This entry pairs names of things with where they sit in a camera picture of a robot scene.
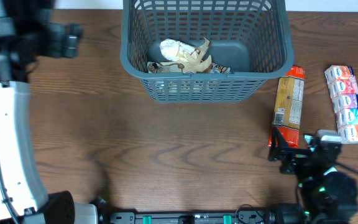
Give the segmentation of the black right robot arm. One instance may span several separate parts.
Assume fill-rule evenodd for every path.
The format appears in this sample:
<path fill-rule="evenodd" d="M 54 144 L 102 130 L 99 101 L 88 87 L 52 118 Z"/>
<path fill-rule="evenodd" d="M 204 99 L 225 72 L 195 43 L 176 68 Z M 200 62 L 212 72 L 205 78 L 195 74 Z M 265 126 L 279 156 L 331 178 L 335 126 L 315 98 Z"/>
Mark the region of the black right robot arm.
<path fill-rule="evenodd" d="M 306 135 L 308 147 L 290 147 L 277 127 L 272 128 L 268 160 L 280 161 L 281 174 L 295 175 L 295 203 L 274 205 L 266 223 L 349 223 L 358 212 L 357 181 L 335 169 L 342 139 L 320 129 Z"/>

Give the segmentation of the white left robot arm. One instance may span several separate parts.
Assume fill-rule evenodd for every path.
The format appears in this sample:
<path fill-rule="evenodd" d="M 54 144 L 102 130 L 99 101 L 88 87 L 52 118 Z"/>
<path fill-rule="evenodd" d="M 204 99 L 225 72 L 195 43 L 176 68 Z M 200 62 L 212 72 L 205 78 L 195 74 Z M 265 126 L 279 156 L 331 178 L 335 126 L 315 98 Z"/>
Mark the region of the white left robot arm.
<path fill-rule="evenodd" d="M 29 75 L 38 57 L 74 58 L 82 29 L 50 20 L 54 2 L 0 0 L 0 223 L 97 223 L 98 209 L 69 191 L 50 194 L 29 126 Z"/>

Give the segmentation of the brown white snack pouch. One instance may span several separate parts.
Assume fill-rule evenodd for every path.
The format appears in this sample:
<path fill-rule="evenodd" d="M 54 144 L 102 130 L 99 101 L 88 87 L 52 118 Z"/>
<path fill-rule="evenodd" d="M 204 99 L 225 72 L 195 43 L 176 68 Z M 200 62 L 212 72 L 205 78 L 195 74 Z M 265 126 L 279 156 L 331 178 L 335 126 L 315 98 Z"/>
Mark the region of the brown white snack pouch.
<path fill-rule="evenodd" d="M 149 73 L 196 73 L 197 69 L 180 62 L 147 62 Z"/>
<path fill-rule="evenodd" d="M 194 47 L 178 40 L 165 39 L 160 43 L 160 52 L 167 62 L 158 62 L 164 67 L 164 72 L 206 73 L 212 67 L 212 58 L 206 55 L 210 41 L 204 38 L 204 43 Z"/>
<path fill-rule="evenodd" d="M 216 63 L 211 64 L 211 73 L 229 73 L 231 69 L 229 67 L 225 67 Z"/>

